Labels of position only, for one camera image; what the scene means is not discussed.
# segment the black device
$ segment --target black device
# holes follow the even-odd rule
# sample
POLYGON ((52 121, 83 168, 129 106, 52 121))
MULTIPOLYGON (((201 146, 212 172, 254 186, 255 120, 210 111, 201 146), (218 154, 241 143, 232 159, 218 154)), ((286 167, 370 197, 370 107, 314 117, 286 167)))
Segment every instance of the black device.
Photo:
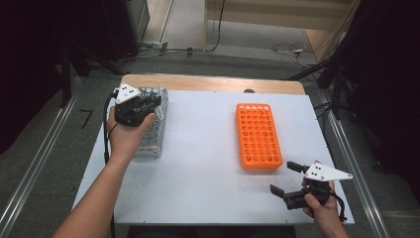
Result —
POLYGON ((286 203, 287 209, 297 209, 303 207, 309 207, 308 203, 305 200, 305 195, 307 193, 313 194, 321 203, 325 205, 328 198, 334 196, 341 206, 341 212, 339 215, 340 221, 344 222, 347 218, 344 216, 344 209, 345 204, 344 201, 330 188, 329 180, 333 179, 352 179, 353 176, 350 174, 342 174, 342 172, 337 171, 335 169, 327 169, 321 168, 319 163, 315 163, 311 167, 308 166, 301 166, 294 162, 287 162, 287 167, 293 171, 298 173, 303 172, 305 174, 305 182, 306 186, 298 191, 293 191, 289 193, 284 193, 279 187, 276 187, 272 184, 269 185, 269 190, 272 194, 283 198, 283 201, 286 203))
MULTIPOLYGON (((298 173, 303 172, 304 174, 309 169, 309 167, 307 166, 301 166, 294 162, 287 162, 287 167, 298 173)), ((324 205, 330 197, 331 189, 329 183, 327 181, 318 181, 309 178, 305 178, 305 181, 307 186, 303 187, 299 191, 284 193, 284 190, 272 184, 269 186, 269 190, 272 194, 283 198, 284 202, 286 203, 287 209, 289 210, 302 207, 309 207, 308 203, 306 203, 306 200, 304 198, 305 194, 307 193, 312 193, 319 200, 319 202, 322 205, 324 205)))
POLYGON ((115 121, 123 126, 138 127, 149 113, 161 105, 161 96, 136 96, 121 104, 115 105, 115 121))

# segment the floor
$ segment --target floor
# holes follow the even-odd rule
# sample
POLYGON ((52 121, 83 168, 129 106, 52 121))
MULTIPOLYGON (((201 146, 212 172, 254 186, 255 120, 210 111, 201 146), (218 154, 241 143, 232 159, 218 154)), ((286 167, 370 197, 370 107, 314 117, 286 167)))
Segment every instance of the floor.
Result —
MULTIPOLYGON (((200 13, 203 1, 149 2, 157 3, 151 4, 151 14, 160 12, 161 15, 157 17, 159 21, 151 24, 145 41, 168 42, 169 48, 201 48, 200 13)), ((217 22, 208 24, 208 48, 213 46, 210 43, 214 41, 214 36, 210 33, 214 28, 217 31, 217 24, 217 22)), ((139 57, 153 54, 145 52, 139 57)), ((299 63, 307 65, 316 62, 302 29, 223 22, 220 44, 209 55, 197 54, 187 58, 182 54, 170 54, 159 58, 122 60, 118 66, 132 73, 282 79, 301 71, 304 66, 299 63), (298 57, 288 55, 284 47, 293 43, 304 44, 306 46, 304 53, 298 57), (271 47, 276 45, 280 46, 274 52, 271 47)), ((121 80, 120 75, 114 75, 97 65, 92 65, 92 68, 95 69, 89 78, 75 78, 74 101, 71 107, 67 108, 68 111, 59 109, 61 98, 59 92, 28 125, 13 147, 0 155, 0 206, 4 209, 10 204, 10 198, 19 188, 31 162, 34 159, 41 161, 42 168, 37 174, 38 179, 33 180, 31 193, 21 197, 24 206, 18 207, 17 216, 8 221, 2 217, 0 237, 7 237, 7 234, 8 237, 51 236, 71 209, 101 125, 101 108, 97 105, 105 100, 106 93, 103 92, 112 90, 121 80), (86 120, 89 111, 92 113, 89 120, 86 120), (64 114, 67 120, 59 124, 55 121, 57 114, 64 114), (57 133, 55 137, 51 136, 53 145, 48 147, 43 144, 43 139, 50 135, 49 129, 52 125, 56 125, 57 133), (48 148, 44 160, 42 155, 37 154, 40 147, 48 148), (14 225, 5 230, 8 223, 14 225)), ((319 73, 314 73, 300 80, 314 106, 328 101, 329 95, 328 90, 316 87, 314 80, 318 76, 319 73)), ((420 206, 408 184, 397 176, 386 175, 371 168, 375 159, 364 131, 357 122, 351 120, 346 111, 341 113, 343 117, 341 126, 346 132, 360 172, 367 182, 388 232, 388 235, 375 235, 361 203, 357 186, 352 181, 346 181, 343 182, 343 187, 349 195, 347 200, 356 219, 355 225, 346 227, 351 237, 417 237, 420 231, 418 228, 420 206)), ((343 145, 337 140, 335 124, 332 122, 334 120, 330 118, 325 124, 326 138, 337 168, 346 171, 348 164, 344 159, 343 145)), ((297 237, 320 237, 312 224, 296 226, 295 231, 297 237)), ((118 226, 117 232, 119 237, 125 237, 128 229, 125 226, 118 226)))

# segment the black cable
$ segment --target black cable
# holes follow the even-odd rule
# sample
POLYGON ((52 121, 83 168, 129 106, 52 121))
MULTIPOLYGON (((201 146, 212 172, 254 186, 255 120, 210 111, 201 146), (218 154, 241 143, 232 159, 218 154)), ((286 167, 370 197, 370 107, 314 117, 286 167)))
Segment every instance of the black cable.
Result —
POLYGON ((115 123, 115 125, 111 128, 111 130, 109 131, 109 133, 108 133, 108 139, 111 137, 111 133, 112 133, 112 131, 114 131, 114 129, 118 126, 118 122, 117 123, 115 123))
POLYGON ((105 164, 108 164, 109 161, 109 150, 108 150, 108 133, 107 133, 107 112, 108 112, 108 106, 112 98, 116 98, 118 95, 118 90, 116 90, 114 93, 111 93, 105 100, 104 110, 102 114, 102 120, 103 120, 103 131, 104 131, 104 144, 105 144, 105 152, 104 152, 104 159, 105 164))
MULTIPOLYGON (((114 93, 111 93, 105 100, 104 110, 103 110, 103 131, 104 131, 104 143, 105 143, 105 152, 104 152, 104 158, 105 158, 105 165, 108 164, 109 161, 109 151, 108 151, 108 133, 107 133, 107 112, 108 112, 108 106, 111 102, 112 98, 116 98, 118 95, 118 90, 116 90, 114 93)), ((114 222, 114 213, 112 213, 111 222, 110 222, 110 228, 111 228, 111 237, 115 238, 117 237, 115 234, 115 222, 114 222)))
POLYGON ((220 42, 220 27, 222 25, 222 16, 223 16, 223 10, 224 9, 225 9, 225 0, 223 0, 222 9, 220 10, 219 27, 218 27, 218 32, 219 33, 218 33, 218 37, 217 37, 217 43, 216 43, 216 45, 214 46, 214 48, 212 50, 206 51, 206 53, 207 52, 214 52, 214 50, 216 50, 216 48, 219 46, 219 42, 220 42))
POLYGON ((321 107, 328 107, 328 106, 331 106, 331 102, 326 102, 326 103, 322 103, 321 105, 318 105, 318 106, 314 106, 314 110, 316 110, 316 109, 318 109, 318 108, 321 108, 321 107))
POLYGON ((324 66, 321 64, 321 63, 317 63, 317 64, 319 64, 319 65, 321 65, 323 68, 321 68, 321 69, 319 69, 319 70, 317 70, 317 71, 314 71, 314 72, 311 72, 311 75, 315 78, 315 81, 317 81, 318 80, 318 78, 321 76, 321 74, 322 74, 322 69, 324 69, 324 66), (317 77, 317 76, 315 76, 314 75, 314 73, 315 72, 318 72, 318 73, 320 73, 320 75, 317 77))
POLYGON ((328 119, 328 116, 330 115, 330 111, 331 111, 331 107, 327 107, 322 115, 322 134, 324 135, 325 138, 327 138, 325 131, 326 131, 327 119, 328 119))
MULTIPOLYGON (((161 48, 157 48, 157 47, 150 47, 150 49, 154 49, 154 50, 161 50, 161 48)), ((176 48, 166 48, 166 49, 164 49, 165 51, 170 51, 170 52, 203 52, 203 50, 201 50, 201 49, 195 49, 195 48, 191 48, 191 49, 182 49, 182 48, 178 48, 178 49, 176 49, 176 48)))
POLYGON ((344 210, 346 208, 346 205, 345 205, 344 201, 332 189, 330 190, 330 195, 334 196, 337 199, 337 201, 339 202, 339 205, 341 207, 339 217, 340 217, 340 221, 344 222, 345 220, 347 220, 347 217, 344 216, 344 210))
MULTIPOLYGON (((285 55, 285 56, 289 56, 290 58, 292 58, 295 62, 297 62, 299 65, 301 65, 301 66, 303 66, 303 68, 302 68, 302 70, 301 71, 303 71, 303 70, 305 70, 306 68, 308 68, 308 67, 310 67, 310 66, 313 66, 313 65, 317 65, 317 64, 319 64, 319 65, 321 65, 322 66, 322 64, 321 63, 317 63, 317 64, 304 64, 304 63, 302 63, 302 62, 300 62, 299 60, 297 60, 297 57, 299 56, 299 54, 297 54, 295 57, 288 51, 288 46, 296 46, 297 44, 300 44, 301 46, 303 46, 303 48, 297 48, 297 50, 305 50, 306 49, 306 45, 305 44, 302 44, 302 43, 287 43, 287 44, 277 44, 277 45, 275 45, 275 46, 272 46, 271 47, 271 51, 272 52, 274 52, 274 53, 276 53, 276 54, 279 54, 279 55, 285 55), (281 47, 281 46, 286 46, 286 53, 280 53, 278 50, 277 50, 277 47, 281 47)), ((314 72, 312 72, 311 73, 311 75, 315 78, 315 81, 316 80, 318 80, 318 77, 316 77, 315 75, 314 75, 314 72)), ((305 78, 306 78, 306 80, 308 80, 308 81, 312 81, 312 79, 310 79, 309 77, 307 77, 307 76, 304 76, 305 78)))
POLYGON ((324 120, 325 113, 327 113, 327 112, 329 112, 329 111, 330 111, 330 106, 327 106, 327 108, 324 110, 324 112, 322 112, 321 114, 319 114, 319 115, 316 117, 316 119, 319 119, 320 117, 323 117, 322 119, 324 120))

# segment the forearm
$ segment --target forearm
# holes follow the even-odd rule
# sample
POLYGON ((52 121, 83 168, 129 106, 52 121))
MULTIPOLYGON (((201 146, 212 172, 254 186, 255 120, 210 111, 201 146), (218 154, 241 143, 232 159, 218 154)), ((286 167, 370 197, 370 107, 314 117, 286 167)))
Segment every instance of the forearm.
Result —
POLYGON ((84 194, 54 237, 106 237, 128 163, 113 158, 84 194))
POLYGON ((347 234, 342 224, 333 227, 329 231, 321 231, 321 233, 325 238, 349 238, 349 235, 347 234))

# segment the black curtain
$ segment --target black curtain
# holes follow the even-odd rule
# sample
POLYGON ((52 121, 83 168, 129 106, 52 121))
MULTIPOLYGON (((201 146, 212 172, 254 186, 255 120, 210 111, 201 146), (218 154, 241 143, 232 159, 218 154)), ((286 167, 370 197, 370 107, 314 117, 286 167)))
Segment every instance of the black curtain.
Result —
POLYGON ((343 59, 346 79, 358 85, 349 104, 379 140, 378 160, 420 200, 420 2, 363 0, 360 9, 367 19, 350 29, 343 59))
POLYGON ((62 6, 42 0, 0 3, 0 154, 62 86, 55 69, 62 6))

